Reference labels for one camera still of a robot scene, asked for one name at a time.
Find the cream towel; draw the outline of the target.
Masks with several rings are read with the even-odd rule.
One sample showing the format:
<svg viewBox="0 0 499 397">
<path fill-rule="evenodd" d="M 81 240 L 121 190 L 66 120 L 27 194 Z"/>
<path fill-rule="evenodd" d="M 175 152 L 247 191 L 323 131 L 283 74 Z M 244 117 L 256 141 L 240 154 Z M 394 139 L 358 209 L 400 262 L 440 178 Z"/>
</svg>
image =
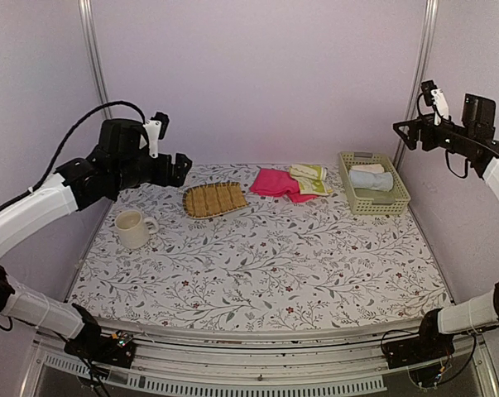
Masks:
<svg viewBox="0 0 499 397">
<path fill-rule="evenodd" d="M 385 169 L 381 164 L 365 164 L 365 165 L 352 165 L 350 167 L 351 171 L 367 172 L 371 174 L 383 174 Z"/>
</svg>

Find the light blue towel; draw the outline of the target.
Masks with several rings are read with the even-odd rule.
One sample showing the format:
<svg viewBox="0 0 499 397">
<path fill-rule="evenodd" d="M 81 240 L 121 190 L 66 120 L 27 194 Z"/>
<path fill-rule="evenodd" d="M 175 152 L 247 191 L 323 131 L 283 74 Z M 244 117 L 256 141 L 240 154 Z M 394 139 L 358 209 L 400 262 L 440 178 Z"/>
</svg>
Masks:
<svg viewBox="0 0 499 397">
<path fill-rule="evenodd" d="M 390 172 L 371 173 L 360 170 L 350 170 L 349 179 L 355 189 L 369 189 L 388 192 L 393 189 L 394 179 Z"/>
</svg>

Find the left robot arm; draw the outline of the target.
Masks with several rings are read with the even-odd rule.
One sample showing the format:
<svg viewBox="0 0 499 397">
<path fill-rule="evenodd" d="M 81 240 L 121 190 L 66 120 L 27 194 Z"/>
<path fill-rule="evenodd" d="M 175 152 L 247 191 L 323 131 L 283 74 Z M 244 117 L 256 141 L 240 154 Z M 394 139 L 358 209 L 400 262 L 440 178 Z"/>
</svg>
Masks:
<svg viewBox="0 0 499 397">
<path fill-rule="evenodd" d="M 158 149 L 168 123 L 163 113 L 144 122 L 104 121 L 98 143 L 87 157 L 52 167 L 41 184 L 0 210 L 0 259 L 42 228 L 100 199 L 116 200 L 123 190 L 142 184 L 182 186 L 191 159 L 180 153 L 164 155 Z M 74 341 L 90 359 L 101 358 L 108 349 L 100 326 L 86 309 L 26 287 L 1 265 L 0 316 L 56 332 Z"/>
</svg>

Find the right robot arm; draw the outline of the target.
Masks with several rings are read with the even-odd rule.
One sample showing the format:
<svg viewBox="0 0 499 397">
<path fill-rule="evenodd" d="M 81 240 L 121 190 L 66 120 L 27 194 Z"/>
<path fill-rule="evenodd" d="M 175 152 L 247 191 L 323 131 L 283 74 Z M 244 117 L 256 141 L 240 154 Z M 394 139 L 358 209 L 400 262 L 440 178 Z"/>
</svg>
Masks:
<svg viewBox="0 0 499 397">
<path fill-rule="evenodd" d="M 474 169 L 499 202 L 499 141 L 495 139 L 496 103 L 467 93 L 462 125 L 449 119 L 449 107 L 439 89 L 423 95 L 432 113 L 409 121 L 396 122 L 393 130 L 408 149 L 421 144 L 423 151 L 444 149 L 444 160 L 451 154 L 465 159 L 464 174 Z M 467 332 L 480 333 L 499 328 L 499 281 L 493 289 L 461 304 L 429 311 L 421 320 L 418 336 L 410 340 L 412 353 L 421 361 L 450 354 L 453 337 Z"/>
</svg>

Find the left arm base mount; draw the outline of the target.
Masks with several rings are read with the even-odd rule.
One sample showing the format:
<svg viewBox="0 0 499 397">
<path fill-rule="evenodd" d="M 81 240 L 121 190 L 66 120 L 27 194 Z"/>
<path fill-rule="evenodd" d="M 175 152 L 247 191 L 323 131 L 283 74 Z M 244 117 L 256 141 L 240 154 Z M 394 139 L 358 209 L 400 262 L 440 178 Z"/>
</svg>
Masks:
<svg viewBox="0 0 499 397">
<path fill-rule="evenodd" d="M 82 319 L 83 327 L 78 335 L 65 343 L 65 353 L 86 361 L 95 361 L 130 369 L 137 349 L 132 335 L 116 331 L 104 336 L 95 318 L 83 307 L 72 304 Z"/>
</svg>

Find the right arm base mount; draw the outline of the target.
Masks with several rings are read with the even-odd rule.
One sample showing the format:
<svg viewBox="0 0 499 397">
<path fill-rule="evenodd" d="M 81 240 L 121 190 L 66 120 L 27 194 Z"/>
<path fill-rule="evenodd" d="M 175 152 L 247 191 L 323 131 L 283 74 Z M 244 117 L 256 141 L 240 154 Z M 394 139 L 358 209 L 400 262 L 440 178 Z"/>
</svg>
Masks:
<svg viewBox="0 0 499 397">
<path fill-rule="evenodd" d="M 381 340 L 381 352 L 390 369 L 432 361 L 449 359 L 455 352 L 452 334 L 439 331 L 440 309 L 429 311 L 421 320 L 418 332 L 410 337 L 384 342 L 385 336 L 400 330 L 386 332 Z"/>
</svg>

